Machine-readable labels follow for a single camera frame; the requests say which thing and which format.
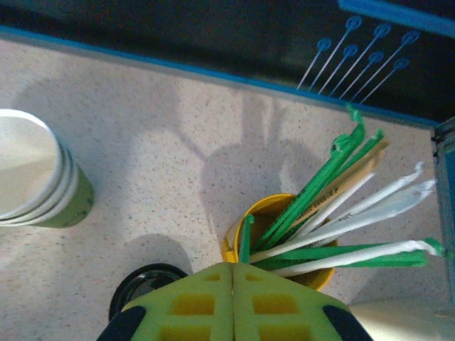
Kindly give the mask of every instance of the countertop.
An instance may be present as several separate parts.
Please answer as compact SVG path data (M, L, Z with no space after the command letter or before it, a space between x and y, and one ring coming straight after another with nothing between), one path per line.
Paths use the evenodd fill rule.
M0 40L0 107L40 117L68 143L95 190L75 227L0 227L3 340L94 340L125 276L154 262L195 273L221 261L228 227L260 198L296 193L354 124L346 112ZM373 193L425 162L427 130L365 118L391 145ZM441 239L435 194L351 232L341 244ZM324 293L345 303L448 299L444 262L337 269Z

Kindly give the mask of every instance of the white straw wrapper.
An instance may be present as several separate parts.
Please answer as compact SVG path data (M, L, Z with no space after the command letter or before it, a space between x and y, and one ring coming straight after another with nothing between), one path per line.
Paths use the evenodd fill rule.
M340 207L348 198L350 198L355 192L357 192L360 187L365 185L373 176L375 176L375 173L370 173L366 175L364 179L356 183L352 188L340 194L334 201L329 203L324 208L321 208L315 215L313 215L313 217L308 219L305 222L305 224L303 224L297 230L297 232L291 238L288 239L288 241L296 239L297 237L302 237L316 229L334 210Z
M422 240L408 240L406 242L396 242L379 245L377 247L369 247L367 249L348 252L347 254L339 254L337 256L319 259L317 261L309 261L307 263L277 269L272 272L283 277L295 276L319 269L345 266L353 263L358 263L359 261L367 261L369 259L387 256L389 254L399 254L400 252L411 252L415 250L427 251L434 256L438 255L437 250L432 245Z
M410 208L417 206L421 201L423 201L423 199L432 193L430 188L435 183L435 179L431 179L405 190L401 190L398 193L381 200L369 210L353 215L352 217L337 222L336 224L332 224L330 226L327 226L326 224L321 226L316 231L310 232L306 236L297 237L290 242L273 247L270 250L257 252L251 256L250 262L255 263L256 261L261 261L299 247L305 247L321 240L330 240L330 238L336 238L337 236L353 231L354 229L358 229L387 218L395 217L408 211Z
M375 203L395 193L396 191L405 187L406 185L409 185L418 177L420 177L420 175L423 172L423 165L424 165L423 161L417 162L415 165L415 172L413 174L403 176L397 179L396 181L390 183L389 185L383 187L370 197L367 197L366 199L359 202L357 205L352 206L349 210L346 210L344 213L337 216L337 218L335 218L334 220L328 222L326 226L333 225L337 222L340 222L341 220L346 219L347 217L361 213L367 208L373 206Z

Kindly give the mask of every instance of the blue trim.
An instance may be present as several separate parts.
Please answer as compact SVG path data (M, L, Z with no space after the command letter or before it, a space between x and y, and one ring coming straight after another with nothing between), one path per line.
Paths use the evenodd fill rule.
M47 43L52 43L52 44L65 45L65 46L68 46L71 48L78 48L78 49L88 50L88 51L97 52L97 53L104 53L104 54L108 54L108 55L113 55L115 57L127 58L130 60L135 60L135 61L139 61L139 62L143 62L143 63L151 63L151 64L160 65L160 66L164 66L164 67L170 67L170 68L182 70L185 72L192 72L192 73L196 73L196 74L204 75L204 76L208 76L208 77L220 78L222 80L227 80L227 81L231 81L231 82L252 85L254 87L261 87L261 88L265 88L268 90L274 90L274 91L278 91L278 92L284 92L286 94L292 94L292 95L296 95L299 97L306 97L309 99L314 99L316 101L334 104L334 105L341 106L341 107L345 107L346 104L348 103L347 101L343 101L338 98L323 96L323 95L316 94L316 93L310 92L310 91L295 90L290 87L285 87L283 85L277 85L277 84L273 84L273 83L269 83L269 82L264 82L261 80L253 80L253 79L243 77L243 76L230 75L230 74L227 74L224 72L212 71L212 70L204 69L201 67L195 67L195 66L190 66L190 65L185 65L185 64L175 63L175 62L169 62L167 60L146 57L143 55L135 55L132 53L111 50L109 48L100 48L100 47L93 46L93 45L78 43L73 40L54 38L54 37L46 36L46 35L39 34L39 33L32 33L32 32L25 31L25 30L19 30L17 28L9 28L9 27L3 26L3 25L0 25L0 33L6 33L6 34L14 35L14 36L19 36L19 37L24 37L24 38L34 39L34 40L41 40L41 41L45 41ZM363 105L363 104L354 103L354 105L356 108L358 108L359 110L361 110L363 112L372 112L374 114L378 114L378 115L384 116L384 117L389 117L391 119L398 120L398 121L412 122L415 124L421 124L423 126L440 125L439 122L433 121L431 119L423 119L421 117L415 117L415 116L408 115L408 114L401 114L399 112L393 112L391 110L381 109L381 108L377 108L377 107L371 107L371 106Z
M341 9L455 38L455 21L378 0L338 0Z

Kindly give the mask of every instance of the green straw wrapper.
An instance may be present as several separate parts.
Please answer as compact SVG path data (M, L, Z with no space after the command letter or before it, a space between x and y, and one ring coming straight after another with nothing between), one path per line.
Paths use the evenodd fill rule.
M289 252L285 252L278 256L273 256L255 263L255 266L264 270L277 270L287 268L297 264L306 263L308 261L317 261L339 254L347 254L348 252L368 249L383 244L366 244L366 245L351 245L346 247L315 247L303 248ZM384 267L408 267L408 266L425 266L427 265L427 255L425 251L415 250L411 252L401 252L399 254L391 254L380 256L367 261L359 261L357 263L340 266L346 268L384 268Z
M239 262L250 263L250 240L251 225L255 222L255 217L247 215L243 220L242 232L240 233Z
M289 230L292 223L311 204L317 194L327 185L336 171L346 162L365 138L365 126L358 110L350 109L351 119L358 122L351 135L340 135L331 148L331 157L305 188L294 198L285 211L278 216L255 244L253 251L270 249Z
M291 227L290 229L287 230L287 232L283 235L283 237L281 237L281 239L278 241L278 244L283 244L285 243L286 240L288 240L289 238L291 238L292 235L294 235L294 233L296 233L299 228L305 224L308 219L310 219L311 217L313 217L313 215L315 215L317 213L317 211L315 213L313 213L312 215L310 215L308 218L306 218L303 222L300 222L298 223L296 226L294 227Z
M328 183L334 181L338 176L343 174L347 169L352 167L357 161L359 161L363 156L365 156L371 149L373 149L382 139L384 138L384 133L381 129L376 131L376 134L372 136L360 150L352 155L349 160L335 173L333 174L333 178L329 180Z

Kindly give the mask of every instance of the straw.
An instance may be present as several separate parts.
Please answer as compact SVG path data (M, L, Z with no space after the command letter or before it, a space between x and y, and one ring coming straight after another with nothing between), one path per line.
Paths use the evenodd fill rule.
M255 266L264 270L277 270L289 266L317 261L319 259L327 259L339 254L347 254L349 252L377 247L383 244L364 244L364 245L349 245L345 247L312 247L292 250L273 256L255 263ZM340 267L349 268L377 268L377 267L403 267L403 266L424 266L427 264L427 258L422 250L411 252L402 252L399 254L380 256L366 261L357 261L352 264L342 265Z
M370 151L375 148L375 146L380 143L384 139L384 133L382 132L381 129L378 129L376 131L376 134L371 136L368 141L359 149L357 153L352 155L346 163L338 170L338 172L335 173L333 176L333 179L331 181L335 180L338 176L343 174L344 171L352 167L356 162L358 162L361 158L363 158L365 155L367 155Z
M299 228L299 230L297 230L297 232L291 238L289 238L289 240L293 240L296 237L304 236L305 234L308 234L309 232L311 232L314 229L316 229L317 227L319 227L319 225L322 224L324 222L324 220L326 220L327 217L334 210L336 210L339 206L341 206L348 198L350 198L363 185L365 185L373 176L375 176L375 173L368 174L367 176L364 177L364 179L362 179L361 181L356 183L351 189L345 191L343 194L339 195L334 201L329 203L324 208L320 209L316 214L314 214L311 218L309 218Z
M347 168L334 181L330 182L292 224L291 230L293 232L287 236L290 237L290 235L296 231L296 229L294 229L296 225L308 219L308 217L317 210L320 210L325 205L329 204L367 174L372 173L379 165L388 145L389 143L385 139L378 141L362 158L355 162L351 167Z
M294 220L309 206L316 195L325 187L333 174L346 162L348 157L362 143L365 127L358 110L351 112L353 121L358 122L351 135L340 135L332 145L331 157L319 172L309 181L305 188L294 198L287 209L275 220L254 246L268 249L276 244L287 232Z
M255 217L247 215L243 220L242 232L240 235L239 262L248 264L250 262L250 238L251 225L255 222Z
M288 266L283 269L273 270L272 272L283 277L295 276L319 269L333 268L336 266L347 266L361 261L375 259L381 256L396 255L402 252L411 252L416 250L426 251L434 256L443 256L445 254L445 250L442 245L434 239L431 243L427 242L426 240L408 240L406 242L396 242L368 247L366 249L348 252L346 254L339 254L337 256L332 256L325 259L319 259L316 261L310 261L308 263ZM419 254L413 254L411 256L416 257L416 262L419 261Z
M345 211L343 214L339 215L337 218L335 218L332 222L328 224L328 226L335 224L338 221L344 220L347 217L350 217L352 215L356 215L367 208L371 207L375 203L381 201L385 197L388 197L389 195L393 194L394 192L398 191L399 189L405 187L406 185L409 185L412 183L414 180L416 180L423 172L423 162L419 161L415 165L415 172L413 174L403 176L389 185L385 186L384 188L380 189L370 197L367 197L363 201L359 202L357 205L352 206L349 210Z
M389 198L382 200L369 210L349 217L346 220L337 222L336 224L332 224L328 227L326 224L306 236L297 237L296 239L283 245L279 245L278 247L257 252L251 256L250 260L251 262L260 261L271 256L276 256L286 251L291 251L323 240L327 243L329 240L334 240L337 236L345 234L346 232L353 231L354 229L358 229L390 217L395 217L423 201L423 199L425 199L432 192L429 189L434 184L435 180L431 179L420 183L419 185L402 190L394 195L391 195Z

